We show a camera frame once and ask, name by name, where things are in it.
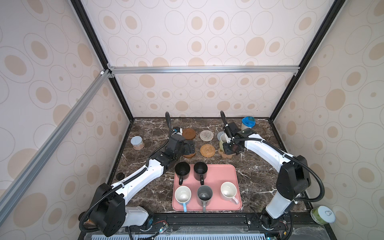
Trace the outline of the green mug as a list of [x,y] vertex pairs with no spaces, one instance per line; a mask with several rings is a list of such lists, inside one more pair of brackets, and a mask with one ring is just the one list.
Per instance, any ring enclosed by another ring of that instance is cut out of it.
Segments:
[[222,152],[224,152],[224,143],[227,142],[227,137],[226,137],[226,134],[223,133],[221,136],[220,136],[220,141],[219,141],[219,148]]

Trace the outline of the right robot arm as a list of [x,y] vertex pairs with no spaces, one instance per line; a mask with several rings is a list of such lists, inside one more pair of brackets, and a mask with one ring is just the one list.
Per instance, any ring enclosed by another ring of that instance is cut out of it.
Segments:
[[[295,202],[318,202],[323,199],[324,184],[315,171],[308,167],[307,160],[303,156],[293,156],[280,150],[252,129],[232,129],[229,125],[223,129],[226,136],[223,148],[227,155],[238,154],[247,149],[263,158],[278,172],[277,192],[263,209],[260,217],[265,229],[273,229],[279,218],[287,213]],[[317,181],[320,187],[319,195],[311,199],[301,197],[301,194],[311,186],[310,176]]]

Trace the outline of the black mug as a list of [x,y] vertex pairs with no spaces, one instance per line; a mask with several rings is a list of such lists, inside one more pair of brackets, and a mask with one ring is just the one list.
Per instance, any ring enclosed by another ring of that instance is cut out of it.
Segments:
[[183,181],[186,180],[190,175],[191,167],[186,162],[180,162],[175,166],[175,174],[179,179],[179,185],[183,184]]
[[194,178],[200,182],[201,185],[204,185],[205,178],[208,172],[208,165],[203,162],[198,162],[194,164]]

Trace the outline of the paw-shaped wooden coaster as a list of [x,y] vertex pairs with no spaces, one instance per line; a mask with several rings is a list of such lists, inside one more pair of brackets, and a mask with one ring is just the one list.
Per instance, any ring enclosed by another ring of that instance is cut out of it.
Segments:
[[218,153],[222,156],[223,159],[231,159],[233,155],[227,155],[225,152],[221,149],[218,150]]

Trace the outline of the rattan coaster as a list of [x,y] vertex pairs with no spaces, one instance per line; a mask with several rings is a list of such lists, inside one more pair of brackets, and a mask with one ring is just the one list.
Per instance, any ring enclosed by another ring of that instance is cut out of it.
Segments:
[[215,155],[216,149],[210,144],[205,144],[201,146],[200,153],[205,158],[211,158]]

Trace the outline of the dark wooden coaster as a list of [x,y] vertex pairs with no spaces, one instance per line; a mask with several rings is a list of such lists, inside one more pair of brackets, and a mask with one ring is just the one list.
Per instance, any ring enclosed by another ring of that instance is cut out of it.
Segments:
[[196,131],[194,129],[191,129],[191,128],[183,129],[182,136],[186,140],[193,140],[196,137]]

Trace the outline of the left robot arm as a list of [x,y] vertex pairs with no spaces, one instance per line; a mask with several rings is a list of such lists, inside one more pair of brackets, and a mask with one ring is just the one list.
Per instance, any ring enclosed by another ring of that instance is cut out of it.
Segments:
[[101,231],[106,237],[120,228],[142,226],[149,219],[144,208],[127,207],[128,202],[151,181],[172,169],[183,155],[195,153],[193,140],[179,134],[169,137],[165,149],[158,151],[139,170],[114,184],[101,184],[91,205],[80,218],[79,229],[84,233]]

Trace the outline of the blue-grey woven coaster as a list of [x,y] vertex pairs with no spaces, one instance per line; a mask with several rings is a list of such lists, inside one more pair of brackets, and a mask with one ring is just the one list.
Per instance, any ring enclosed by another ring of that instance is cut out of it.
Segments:
[[223,131],[221,131],[221,132],[218,132],[218,134],[217,134],[217,139],[218,139],[218,141],[221,141],[221,139],[222,139],[222,135],[224,135],[225,133],[223,132]]

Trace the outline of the white woven coaster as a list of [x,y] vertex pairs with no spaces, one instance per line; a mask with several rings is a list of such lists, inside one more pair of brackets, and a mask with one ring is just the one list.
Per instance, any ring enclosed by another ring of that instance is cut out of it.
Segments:
[[214,133],[209,130],[201,131],[200,138],[204,142],[210,142],[214,138]]

